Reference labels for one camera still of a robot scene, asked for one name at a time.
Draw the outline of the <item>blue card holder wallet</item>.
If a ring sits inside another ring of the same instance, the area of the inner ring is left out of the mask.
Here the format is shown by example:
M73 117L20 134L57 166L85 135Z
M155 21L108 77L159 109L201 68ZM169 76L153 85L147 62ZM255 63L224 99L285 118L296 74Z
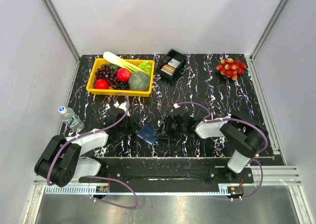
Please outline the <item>blue card holder wallet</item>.
M155 130L147 125L144 125L141 130L137 132L137 137L150 146L152 146L158 138L155 135Z

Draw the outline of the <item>black card tray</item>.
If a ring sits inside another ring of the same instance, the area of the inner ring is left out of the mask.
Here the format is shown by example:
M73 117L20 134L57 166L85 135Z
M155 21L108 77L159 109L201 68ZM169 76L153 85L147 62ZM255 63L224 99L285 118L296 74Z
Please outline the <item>black card tray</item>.
M186 55L171 49L159 61L156 73L169 81L177 81L186 65Z

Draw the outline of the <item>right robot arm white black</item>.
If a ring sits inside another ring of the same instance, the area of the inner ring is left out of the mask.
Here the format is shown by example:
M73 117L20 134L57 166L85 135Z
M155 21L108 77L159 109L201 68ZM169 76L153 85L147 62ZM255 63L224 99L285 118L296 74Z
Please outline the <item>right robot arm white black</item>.
M269 144L265 127L241 112L213 120L197 120L187 112L173 112L164 119L154 135L171 140L180 133L200 139L225 137L234 152L225 170L219 172L219 178L230 183L241 181L245 166Z

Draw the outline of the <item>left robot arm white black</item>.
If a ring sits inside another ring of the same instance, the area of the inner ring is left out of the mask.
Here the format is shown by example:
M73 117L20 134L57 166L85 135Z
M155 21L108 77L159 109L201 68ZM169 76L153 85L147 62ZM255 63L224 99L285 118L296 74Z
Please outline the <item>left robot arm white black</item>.
M66 186L71 179L90 176L96 182L106 179L107 170L96 158L85 158L79 161L79 157L95 148L106 145L109 138L118 135L130 135L139 130L139 125L129 113L117 109L112 114L114 124L104 128L95 128L82 135L64 137L53 136L37 163L34 172L45 178L50 186Z

